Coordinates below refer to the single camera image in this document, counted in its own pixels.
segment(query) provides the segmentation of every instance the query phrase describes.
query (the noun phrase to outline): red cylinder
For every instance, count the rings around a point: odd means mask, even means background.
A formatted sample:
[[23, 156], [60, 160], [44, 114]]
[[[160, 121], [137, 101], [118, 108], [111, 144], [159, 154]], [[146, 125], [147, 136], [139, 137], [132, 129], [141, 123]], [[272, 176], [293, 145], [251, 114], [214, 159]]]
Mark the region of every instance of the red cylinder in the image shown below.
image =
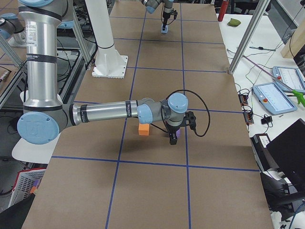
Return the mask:
[[224, 14], [227, 11], [228, 5], [229, 5], [229, 0], [223, 0], [223, 2], [221, 4], [219, 15], [218, 15], [218, 21], [223, 21]]

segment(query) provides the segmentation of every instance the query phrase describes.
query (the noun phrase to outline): white table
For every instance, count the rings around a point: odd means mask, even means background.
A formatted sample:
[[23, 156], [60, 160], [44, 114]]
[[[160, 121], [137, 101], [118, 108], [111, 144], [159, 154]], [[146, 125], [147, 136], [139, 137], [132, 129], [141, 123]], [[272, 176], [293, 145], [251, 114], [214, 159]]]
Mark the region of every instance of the white table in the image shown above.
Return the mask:
[[[242, 23], [238, 27], [228, 26], [227, 23], [231, 18], [238, 19]], [[244, 32], [249, 24], [250, 19], [251, 19], [250, 15], [226, 14], [224, 16], [224, 20], [219, 23], [219, 26], [223, 35], [224, 44], [227, 49], [233, 52], [237, 50], [237, 47], [244, 35]], [[244, 54], [247, 56], [253, 53], [265, 52], [265, 54], [249, 56], [249, 59], [251, 59], [253, 62], [262, 65], [265, 65], [269, 57], [272, 55], [269, 62], [267, 63], [267, 67], [269, 68], [272, 68], [274, 66], [297, 67], [293, 59], [284, 59], [281, 56], [281, 50], [283, 49], [284, 45], [282, 45], [275, 52], [269, 52], [269, 53], [267, 53], [268, 51], [249, 48], [249, 46], [254, 46], [254, 47], [262, 46], [267, 49], [274, 49], [280, 42], [281, 42], [281, 37], [277, 34], [269, 18], [267, 16], [263, 16]], [[230, 52], [227, 52], [227, 55], [229, 58], [233, 58], [234, 56], [234, 54]], [[245, 77], [245, 75], [249, 72], [251, 67], [253, 67], [253, 65], [245, 58], [242, 58], [236, 68], [236, 71], [234, 72], [235, 82], [241, 85], [242, 88], [251, 89], [252, 87], [252, 84]], [[254, 82], [260, 71], [261, 70], [259, 70], [257, 67], [254, 67], [251, 70], [250, 74], [248, 74], [248, 78], [250, 78]], [[272, 82], [271, 77], [265, 74], [264, 72], [261, 72], [255, 84], [262, 84], [268, 82]], [[252, 94], [249, 96], [248, 99], [250, 105], [251, 105], [251, 98], [252, 98]], [[290, 97], [290, 98], [297, 105], [296, 97]], [[264, 116], [264, 114], [271, 115], [258, 102], [255, 96], [253, 97], [252, 101], [253, 101], [252, 108], [255, 114], [260, 116]], [[271, 140], [273, 140], [280, 133], [282, 133], [297, 119], [299, 118], [305, 119], [305, 108], [302, 105], [297, 105], [297, 108], [298, 108], [297, 111], [291, 113], [272, 116], [274, 126], [272, 128], [269, 128], [267, 131]], [[263, 133], [266, 131], [266, 128], [267, 125], [261, 125], [261, 118], [255, 115], [254, 124], [250, 125], [249, 127], [249, 136], [252, 137], [255, 134]]]

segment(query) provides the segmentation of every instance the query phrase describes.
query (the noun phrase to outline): blue joint cap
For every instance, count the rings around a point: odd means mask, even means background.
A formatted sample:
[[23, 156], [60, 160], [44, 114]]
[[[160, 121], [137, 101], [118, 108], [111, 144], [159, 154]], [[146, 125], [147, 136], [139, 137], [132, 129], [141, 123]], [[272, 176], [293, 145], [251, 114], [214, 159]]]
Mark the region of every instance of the blue joint cap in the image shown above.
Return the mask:
[[27, 142], [42, 145], [54, 140], [59, 134], [57, 122], [42, 112], [28, 112], [17, 123], [20, 136]]
[[146, 104], [137, 106], [138, 118], [141, 124], [150, 124], [153, 122], [153, 114], [150, 107]]
[[0, 30], [0, 35], [1, 35], [4, 39], [10, 38], [10, 34], [9, 34], [8, 32], [6, 32], [5, 30]]
[[174, 93], [168, 98], [167, 103], [174, 112], [182, 114], [187, 111], [189, 102], [184, 94]]
[[0, 15], [0, 17], [4, 18], [4, 19], [17, 19], [17, 15], [14, 13], [4, 13], [2, 15]]
[[163, 30], [163, 25], [161, 25], [161, 33], [167, 33], [168, 32], [168, 25], [165, 26], [165, 30]]
[[19, 0], [23, 5], [31, 7], [43, 7], [49, 5], [53, 0]]
[[58, 29], [72, 29], [73, 27], [74, 21], [65, 21], [58, 26]]
[[146, 6], [146, 11], [149, 12], [149, 13], [154, 13], [156, 9], [151, 7], [151, 6]]

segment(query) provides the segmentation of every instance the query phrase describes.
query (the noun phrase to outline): white crate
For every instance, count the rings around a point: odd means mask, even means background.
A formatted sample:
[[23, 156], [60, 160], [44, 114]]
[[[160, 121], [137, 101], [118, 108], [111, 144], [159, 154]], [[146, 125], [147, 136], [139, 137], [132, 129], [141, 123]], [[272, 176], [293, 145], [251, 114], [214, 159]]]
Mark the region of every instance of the white crate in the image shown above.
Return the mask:
[[34, 168], [30, 170], [20, 171], [17, 175], [9, 207], [24, 200], [30, 195], [34, 181], [43, 177], [46, 169]]

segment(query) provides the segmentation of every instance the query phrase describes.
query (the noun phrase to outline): black monitor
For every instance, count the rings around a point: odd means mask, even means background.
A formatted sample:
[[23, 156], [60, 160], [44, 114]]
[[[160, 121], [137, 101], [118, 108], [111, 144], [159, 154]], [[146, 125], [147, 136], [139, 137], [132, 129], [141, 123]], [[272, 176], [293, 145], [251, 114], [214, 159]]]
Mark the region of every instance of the black monitor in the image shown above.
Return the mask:
[[297, 191], [305, 191], [305, 122], [298, 119], [267, 145]]

